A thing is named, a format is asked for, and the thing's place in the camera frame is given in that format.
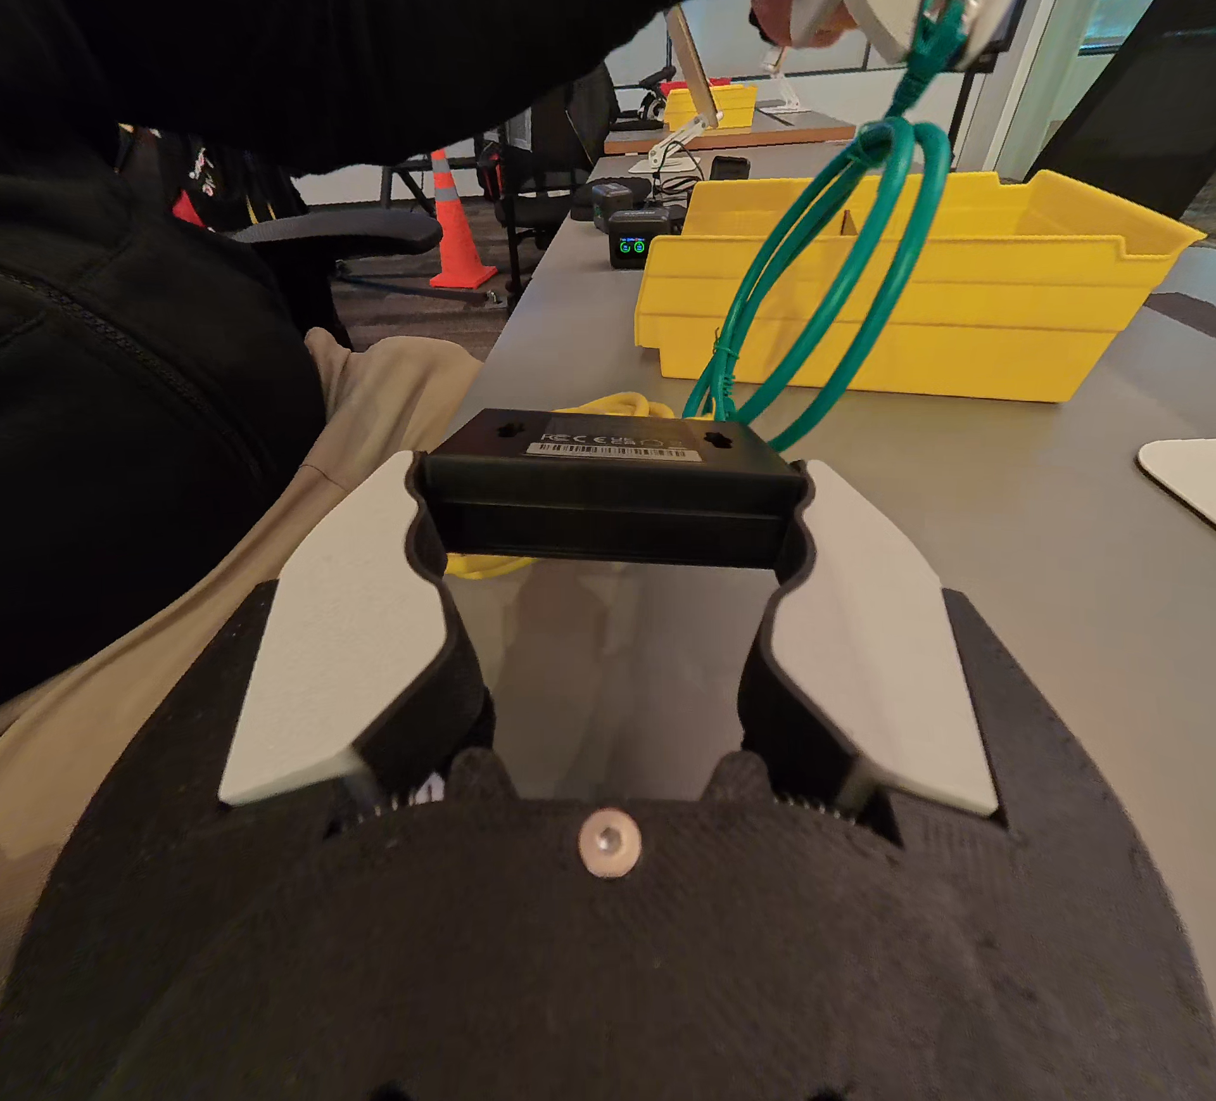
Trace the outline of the large yellow plastic bin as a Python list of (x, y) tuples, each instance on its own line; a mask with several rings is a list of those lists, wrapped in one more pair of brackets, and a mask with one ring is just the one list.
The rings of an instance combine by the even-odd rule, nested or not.
[[(654, 241), (634, 342), (696, 379), (760, 242), (807, 177), (706, 181)], [(852, 390), (1067, 402), (1200, 233), (1043, 170), (952, 172), (930, 236)]]

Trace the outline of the person's left forearm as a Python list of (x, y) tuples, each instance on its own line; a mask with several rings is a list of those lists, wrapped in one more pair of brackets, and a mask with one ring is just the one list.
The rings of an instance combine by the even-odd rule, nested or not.
[(116, 124), (295, 171), (488, 129), (684, 0), (2, 0), (2, 166)]

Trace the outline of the black and red printed bag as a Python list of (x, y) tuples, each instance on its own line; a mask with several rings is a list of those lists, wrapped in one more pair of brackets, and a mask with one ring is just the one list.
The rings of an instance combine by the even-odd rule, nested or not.
[(308, 210), (281, 166), (197, 135), (121, 123), (114, 168), (140, 200), (215, 232), (237, 232)]

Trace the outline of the black device with lit screen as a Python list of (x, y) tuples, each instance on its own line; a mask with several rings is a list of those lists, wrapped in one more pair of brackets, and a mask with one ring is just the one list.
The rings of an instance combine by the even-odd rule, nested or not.
[(687, 209), (679, 203), (617, 209), (606, 223), (608, 263), (613, 270), (641, 270), (655, 238), (682, 232)]

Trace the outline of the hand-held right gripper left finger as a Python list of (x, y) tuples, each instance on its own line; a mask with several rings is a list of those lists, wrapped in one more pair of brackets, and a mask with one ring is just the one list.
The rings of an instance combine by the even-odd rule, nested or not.
[(454, 758), (494, 743), (494, 701), (399, 451), (282, 564), (219, 781), (225, 806), (339, 782), (356, 806), (440, 799)]

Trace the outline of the black device without screen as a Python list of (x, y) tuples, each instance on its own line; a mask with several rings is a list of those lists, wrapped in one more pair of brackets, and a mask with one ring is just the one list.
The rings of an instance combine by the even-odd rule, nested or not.
[(650, 204), (653, 178), (639, 176), (594, 178), (585, 184), (589, 220), (601, 232), (608, 232), (610, 219), (622, 211), (644, 209)]

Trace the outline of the black monitor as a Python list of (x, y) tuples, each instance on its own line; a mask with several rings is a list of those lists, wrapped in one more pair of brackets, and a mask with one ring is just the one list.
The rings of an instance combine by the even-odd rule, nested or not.
[(1027, 172), (1181, 219), (1214, 168), (1214, 0), (1152, 0)]

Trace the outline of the black mesh office chair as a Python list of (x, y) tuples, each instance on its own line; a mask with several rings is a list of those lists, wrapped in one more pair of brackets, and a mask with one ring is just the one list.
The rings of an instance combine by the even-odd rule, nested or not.
[(509, 294), (525, 288), (521, 243), (544, 250), (555, 238), (617, 115), (616, 90), (599, 62), (506, 120), (479, 156), (481, 187), (507, 234)]

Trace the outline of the black network switch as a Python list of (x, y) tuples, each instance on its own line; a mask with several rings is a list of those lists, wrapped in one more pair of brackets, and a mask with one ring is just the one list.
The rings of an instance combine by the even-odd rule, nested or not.
[(416, 482), (466, 579), (542, 559), (776, 570), (812, 488), (745, 425), (606, 409), (481, 409)]

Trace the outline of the person's black jacket torso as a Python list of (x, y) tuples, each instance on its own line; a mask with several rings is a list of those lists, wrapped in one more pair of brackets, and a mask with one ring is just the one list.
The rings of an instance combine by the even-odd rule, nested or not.
[(248, 246), (151, 208), (85, 147), (5, 144), (1, 187), (9, 700), (210, 574), (326, 408)]

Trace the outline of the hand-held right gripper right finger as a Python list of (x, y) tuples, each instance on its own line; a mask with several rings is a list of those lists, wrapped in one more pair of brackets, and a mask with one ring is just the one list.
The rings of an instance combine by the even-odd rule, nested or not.
[(998, 792), (943, 587), (820, 460), (739, 682), (744, 747), (777, 794), (857, 817), (881, 790), (991, 817)]

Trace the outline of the small yellow plastic bin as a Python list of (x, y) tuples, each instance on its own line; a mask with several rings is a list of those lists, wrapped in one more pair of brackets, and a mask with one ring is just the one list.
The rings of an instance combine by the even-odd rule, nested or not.
[(693, 90), (687, 81), (663, 88), (662, 123), (675, 132), (697, 118), (712, 121), (711, 129), (744, 132), (752, 128), (757, 85), (752, 81), (711, 80), (706, 91)]

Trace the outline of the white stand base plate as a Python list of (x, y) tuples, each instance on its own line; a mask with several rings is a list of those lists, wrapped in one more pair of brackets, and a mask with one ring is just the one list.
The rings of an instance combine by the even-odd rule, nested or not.
[(1152, 440), (1143, 444), (1136, 463), (1164, 492), (1214, 527), (1213, 439)]

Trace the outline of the wooden table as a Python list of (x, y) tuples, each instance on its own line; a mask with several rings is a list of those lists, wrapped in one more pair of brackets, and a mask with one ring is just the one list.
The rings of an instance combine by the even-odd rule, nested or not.
[[(829, 140), (848, 140), (856, 125), (828, 114), (809, 109), (790, 114), (771, 114), (762, 109), (752, 113), (748, 128), (715, 128), (692, 135), (691, 151), (725, 151)], [(669, 137), (667, 129), (631, 129), (610, 132), (604, 142), (606, 156), (641, 156)]]

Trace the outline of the orange traffic cone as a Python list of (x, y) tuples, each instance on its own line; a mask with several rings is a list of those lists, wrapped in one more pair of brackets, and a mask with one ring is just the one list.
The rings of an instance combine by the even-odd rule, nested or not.
[(433, 149), (433, 209), (442, 234), (438, 243), (440, 271), (429, 288), (442, 293), (480, 290), (497, 275), (478, 255), (445, 148)]

